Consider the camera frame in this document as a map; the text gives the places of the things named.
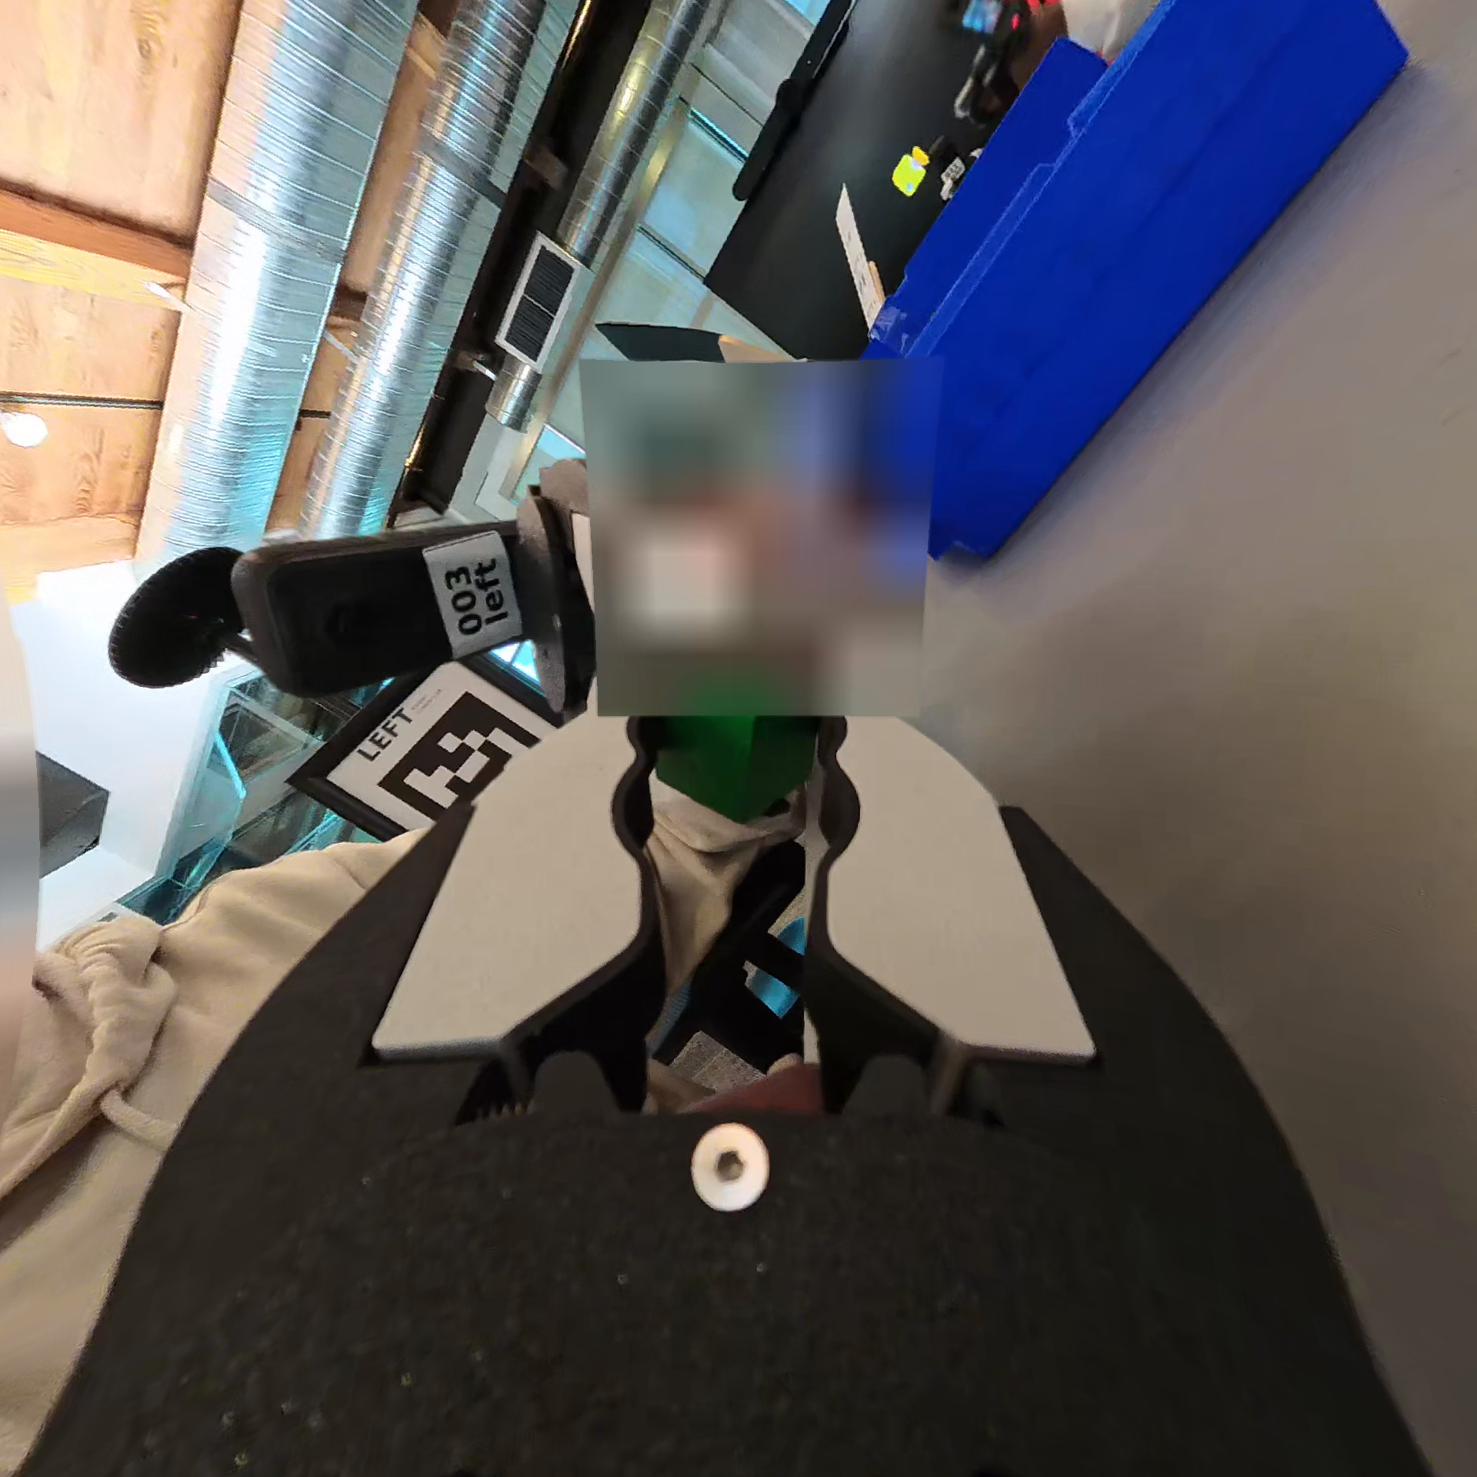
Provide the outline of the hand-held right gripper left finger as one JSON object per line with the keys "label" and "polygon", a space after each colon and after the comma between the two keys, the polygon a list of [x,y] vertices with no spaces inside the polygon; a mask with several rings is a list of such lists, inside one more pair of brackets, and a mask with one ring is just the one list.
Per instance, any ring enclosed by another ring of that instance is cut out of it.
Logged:
{"label": "hand-held right gripper left finger", "polygon": [[520,757],[467,826],[372,1033],[383,1060],[471,1058],[554,1026],[643,1046],[668,993],[652,759],[585,713]]}

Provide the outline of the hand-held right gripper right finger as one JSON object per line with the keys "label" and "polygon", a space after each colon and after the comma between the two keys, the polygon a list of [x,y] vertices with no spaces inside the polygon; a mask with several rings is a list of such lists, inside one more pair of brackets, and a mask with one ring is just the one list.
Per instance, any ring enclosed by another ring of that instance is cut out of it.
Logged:
{"label": "hand-held right gripper right finger", "polygon": [[947,750],[896,717],[845,717],[817,754],[824,856],[805,995],[823,1060],[1085,1063],[1093,1037],[1002,810]]}

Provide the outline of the green wooden cube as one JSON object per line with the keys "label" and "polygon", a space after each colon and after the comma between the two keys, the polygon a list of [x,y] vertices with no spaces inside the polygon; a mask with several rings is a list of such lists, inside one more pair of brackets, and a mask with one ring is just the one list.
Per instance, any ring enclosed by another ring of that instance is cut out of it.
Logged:
{"label": "green wooden cube", "polygon": [[717,815],[770,817],[803,787],[821,720],[802,715],[677,715],[657,722],[654,777]]}

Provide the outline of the blue plastic bin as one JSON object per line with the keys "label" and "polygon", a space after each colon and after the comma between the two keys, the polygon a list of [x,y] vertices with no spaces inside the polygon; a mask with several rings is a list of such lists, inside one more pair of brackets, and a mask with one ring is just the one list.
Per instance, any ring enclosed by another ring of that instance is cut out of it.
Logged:
{"label": "blue plastic bin", "polygon": [[1405,66],[1375,1],[1058,3],[879,307],[940,363],[928,553],[997,553]]}

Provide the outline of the person's left forearm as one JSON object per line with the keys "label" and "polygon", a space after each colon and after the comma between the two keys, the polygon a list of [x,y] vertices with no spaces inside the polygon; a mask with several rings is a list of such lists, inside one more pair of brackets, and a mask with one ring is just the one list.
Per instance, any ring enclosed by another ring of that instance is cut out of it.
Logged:
{"label": "person's left forearm", "polygon": [[652,833],[643,854],[656,873],[666,993],[673,995],[726,928],[736,889],[756,859],[800,838],[805,801],[794,789],[768,814],[740,822],[659,778],[650,780],[650,794]]}

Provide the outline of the printed marker sign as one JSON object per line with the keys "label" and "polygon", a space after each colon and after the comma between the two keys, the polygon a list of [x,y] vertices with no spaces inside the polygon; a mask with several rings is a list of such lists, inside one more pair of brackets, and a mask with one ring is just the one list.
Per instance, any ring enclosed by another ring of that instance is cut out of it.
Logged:
{"label": "printed marker sign", "polygon": [[469,805],[562,719],[492,655],[385,682],[288,777],[374,840]]}

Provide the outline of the black disc on rod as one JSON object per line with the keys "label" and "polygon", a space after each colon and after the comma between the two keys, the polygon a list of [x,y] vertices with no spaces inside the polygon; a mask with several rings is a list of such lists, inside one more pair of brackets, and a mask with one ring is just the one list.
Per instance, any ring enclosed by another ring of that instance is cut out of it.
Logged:
{"label": "black disc on rod", "polygon": [[232,590],[241,552],[205,546],[156,567],[123,603],[107,641],[112,671],[139,689],[174,689],[227,654],[255,661]]}

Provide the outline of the black mesh office chair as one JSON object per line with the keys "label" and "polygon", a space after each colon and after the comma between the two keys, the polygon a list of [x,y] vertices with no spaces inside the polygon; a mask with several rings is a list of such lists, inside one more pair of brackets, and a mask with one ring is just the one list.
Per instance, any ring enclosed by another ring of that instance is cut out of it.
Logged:
{"label": "black mesh office chair", "polygon": [[[805,880],[805,854],[798,842],[763,851],[731,898],[729,917],[692,974],[684,1021],[765,1072],[777,1060],[802,1049],[803,952],[773,931]],[[752,974],[766,974],[791,991],[782,1009],[772,1007],[751,986]]]}

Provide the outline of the hanging ceiling sign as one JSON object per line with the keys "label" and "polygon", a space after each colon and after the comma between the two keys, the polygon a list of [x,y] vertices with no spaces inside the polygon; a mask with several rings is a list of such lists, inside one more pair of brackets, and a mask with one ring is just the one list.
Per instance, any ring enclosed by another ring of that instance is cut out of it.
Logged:
{"label": "hanging ceiling sign", "polygon": [[541,372],[585,274],[575,254],[536,232],[492,341],[508,356]]}

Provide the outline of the steel ceiling pipe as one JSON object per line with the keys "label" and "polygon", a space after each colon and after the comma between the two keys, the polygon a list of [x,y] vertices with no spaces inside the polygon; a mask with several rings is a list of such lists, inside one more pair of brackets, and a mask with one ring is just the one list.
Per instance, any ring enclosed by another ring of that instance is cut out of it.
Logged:
{"label": "steel ceiling pipe", "polygon": [[[587,270],[571,302],[585,288],[603,239],[634,184],[656,131],[671,110],[680,72],[703,38],[712,8],[712,1],[656,1],[645,12],[591,149],[575,175],[559,223],[552,233],[547,233],[575,254]],[[543,370],[534,372],[503,349],[485,406],[487,414],[508,430],[525,430],[541,374]]]}

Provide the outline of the white printed paper strip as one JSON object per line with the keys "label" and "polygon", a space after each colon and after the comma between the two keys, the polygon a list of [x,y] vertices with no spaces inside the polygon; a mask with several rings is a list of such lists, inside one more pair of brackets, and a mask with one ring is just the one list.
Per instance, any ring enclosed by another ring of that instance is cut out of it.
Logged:
{"label": "white printed paper strip", "polygon": [[877,265],[868,258],[861,242],[856,210],[849,189],[842,184],[837,198],[837,235],[845,267],[851,274],[854,295],[867,330],[870,332],[886,302],[886,290]]}

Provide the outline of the large black screen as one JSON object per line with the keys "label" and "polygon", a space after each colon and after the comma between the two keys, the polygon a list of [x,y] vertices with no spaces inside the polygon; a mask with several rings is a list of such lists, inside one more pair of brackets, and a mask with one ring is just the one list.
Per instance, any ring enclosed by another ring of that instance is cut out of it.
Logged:
{"label": "large black screen", "polygon": [[[793,358],[858,356],[863,323],[837,235],[840,186],[886,290],[944,207],[940,174],[969,163],[1044,47],[1056,3],[823,3],[731,186],[742,203],[705,283]],[[914,196],[891,184],[928,151]]]}

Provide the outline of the silver ventilation duct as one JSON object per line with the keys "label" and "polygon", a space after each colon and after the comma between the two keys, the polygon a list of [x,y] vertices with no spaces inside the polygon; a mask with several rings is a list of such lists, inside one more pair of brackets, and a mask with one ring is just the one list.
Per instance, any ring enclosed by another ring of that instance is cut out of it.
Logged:
{"label": "silver ventilation duct", "polygon": [[385,525],[576,15],[575,1],[459,5],[307,472],[299,536]]}
{"label": "silver ventilation duct", "polygon": [[265,532],[415,1],[244,1],[135,545]]}

